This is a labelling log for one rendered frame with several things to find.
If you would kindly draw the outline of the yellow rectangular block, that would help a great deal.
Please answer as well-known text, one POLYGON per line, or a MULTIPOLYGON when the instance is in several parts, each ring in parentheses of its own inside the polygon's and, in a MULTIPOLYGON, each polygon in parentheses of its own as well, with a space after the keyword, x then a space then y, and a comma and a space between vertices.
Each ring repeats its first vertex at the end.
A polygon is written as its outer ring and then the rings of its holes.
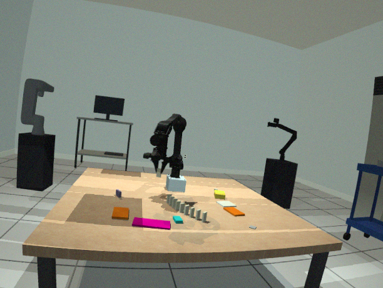
POLYGON ((220 190, 215 190, 215 198, 218 198, 218 199, 225 199, 225 192, 224 191, 220 191, 220 190))

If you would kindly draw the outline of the teal flat block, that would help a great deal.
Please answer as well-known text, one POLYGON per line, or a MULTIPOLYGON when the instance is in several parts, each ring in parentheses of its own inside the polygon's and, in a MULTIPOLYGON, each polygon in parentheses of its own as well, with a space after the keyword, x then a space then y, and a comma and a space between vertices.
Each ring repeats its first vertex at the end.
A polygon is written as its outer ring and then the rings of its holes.
POLYGON ((176 224, 182 224, 183 223, 180 216, 173 216, 173 220, 175 221, 176 224))

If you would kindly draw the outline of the pale white flat tile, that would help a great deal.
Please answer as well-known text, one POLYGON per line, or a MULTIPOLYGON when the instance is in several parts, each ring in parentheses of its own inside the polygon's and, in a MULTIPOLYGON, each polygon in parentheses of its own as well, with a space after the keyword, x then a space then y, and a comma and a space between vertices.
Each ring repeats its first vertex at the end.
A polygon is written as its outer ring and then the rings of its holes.
POLYGON ((230 201, 216 201, 216 203, 218 203, 222 207, 236 207, 236 205, 234 205, 230 201))

